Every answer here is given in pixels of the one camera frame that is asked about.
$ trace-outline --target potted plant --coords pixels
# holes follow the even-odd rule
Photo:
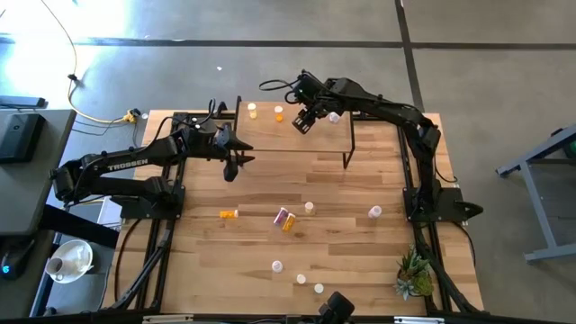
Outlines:
[[[410,245],[410,249],[406,256],[402,257],[402,262],[398,263],[400,270],[396,279],[396,293],[404,297],[404,301],[408,296],[429,296],[434,291],[432,285],[432,277],[428,272],[428,260],[422,259],[418,254],[414,245]]]

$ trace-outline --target wooden tabletop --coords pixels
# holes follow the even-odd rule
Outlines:
[[[173,113],[150,112],[144,145],[162,118]],[[440,125],[438,114],[427,117]],[[168,126],[161,134],[168,134]],[[256,159],[227,183],[222,163],[188,159],[183,217],[175,228],[162,312],[315,315],[339,291],[355,305],[355,315],[425,314],[423,299],[404,301],[392,287],[396,262],[413,242],[404,215],[396,128],[382,121],[355,122],[355,139],[347,170],[335,154],[250,151]],[[452,177],[445,137],[436,160],[440,172]],[[160,173],[160,167],[144,166],[136,169],[135,177]],[[305,215],[306,202],[316,205],[316,215]],[[369,220],[367,213],[374,205],[381,205],[383,214]],[[280,206],[297,216],[290,232],[273,224]],[[236,209],[237,219],[219,218],[220,211]],[[118,247],[130,224],[122,227]],[[149,226],[150,221],[143,220],[126,245],[121,292],[142,267]],[[446,271],[468,300],[482,309],[467,237],[454,224],[437,226]],[[275,260],[283,263],[280,274],[272,272]],[[296,283],[298,274],[306,276],[305,284]],[[112,271],[104,307],[113,302],[113,278]],[[155,281],[156,272],[148,286],[149,301]],[[314,292],[317,283],[324,284],[324,293]],[[437,287],[434,298],[440,306]]]
[[[250,102],[241,102],[238,108],[237,135],[254,150],[347,153],[352,149],[349,112],[342,114],[338,123],[331,123],[328,118],[316,121],[306,136],[302,136],[292,126],[302,105],[253,102],[256,118],[251,119],[248,104]],[[276,106],[283,107],[282,122],[275,119]]]

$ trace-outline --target white cup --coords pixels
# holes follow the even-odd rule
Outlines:
[[[314,204],[312,202],[306,202],[304,204],[304,211],[309,215],[313,215],[314,214]]]
[[[46,264],[46,273],[53,275],[57,281],[64,279],[65,275],[70,275],[74,271],[74,265],[59,257],[51,258]]]

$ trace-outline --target power cable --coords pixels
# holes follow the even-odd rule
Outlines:
[[[67,77],[68,79],[70,79],[70,82],[68,83],[68,90],[67,90],[67,99],[68,99],[68,103],[70,104],[70,106],[72,107],[72,110],[74,110],[77,114],[79,114],[80,116],[91,120],[93,122],[100,122],[100,123],[116,123],[116,122],[128,122],[126,119],[130,118],[127,115],[121,117],[121,118],[117,118],[115,120],[112,121],[107,121],[107,120],[102,120],[99,118],[95,118],[92,117],[86,113],[81,112],[79,109],[77,109],[74,104],[72,103],[72,94],[74,93],[74,91],[76,90],[76,87],[74,87],[74,89],[72,88],[72,83],[75,83],[76,81],[78,81],[78,77],[76,76],[76,72],[77,72],[77,67],[78,67],[78,55],[77,55],[77,51],[76,51],[76,46],[74,45],[74,42],[72,41],[72,38],[70,37],[70,34],[68,33],[68,31],[66,30],[66,28],[64,27],[64,25],[62,24],[62,22],[60,21],[60,19],[58,19],[58,17],[54,14],[54,12],[52,12],[52,10],[50,9],[50,7],[46,4],[46,2],[44,2],[44,0],[40,0],[42,2],[42,4],[46,7],[46,9],[50,12],[50,14],[52,15],[52,17],[54,17],[54,20],[56,20],[56,22],[58,23],[58,25],[60,26],[60,28],[62,29],[62,31],[66,34],[66,37],[68,38],[68,41],[70,42],[70,46],[72,47],[72,50],[74,51],[74,68],[72,70],[72,73],[69,74]]]

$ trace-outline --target gray floor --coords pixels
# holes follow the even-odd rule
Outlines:
[[[74,37],[401,40],[393,0],[47,2]],[[413,41],[576,42],[572,19],[576,3],[570,0],[405,0],[404,6]],[[27,22],[23,13],[38,23]],[[50,101],[50,108],[67,107],[66,75],[73,65],[72,53],[41,4],[8,7],[0,18],[0,32],[41,36],[0,45],[0,93],[40,95]],[[257,84],[268,78],[293,79],[302,68],[320,78],[350,77],[366,90],[396,101],[412,100],[402,49],[78,46],[77,50],[84,85],[74,102],[102,118],[118,117],[131,108],[143,112],[200,108],[213,96],[229,104],[236,95],[254,101],[281,100],[281,94],[258,92]],[[464,197],[485,208],[471,221],[470,232],[486,310],[574,322],[576,257],[525,263],[523,253],[544,248],[545,241],[521,177],[500,179],[494,169],[557,128],[576,122],[576,51],[419,49],[414,57],[426,111],[442,113]],[[139,139],[143,127],[139,126]],[[73,133],[64,159],[125,149],[131,144],[131,132],[127,126],[103,137]],[[93,288],[94,295],[102,291]],[[69,311],[94,307],[86,306],[88,301],[75,307],[80,303],[77,298],[67,300],[70,305],[60,307]]]

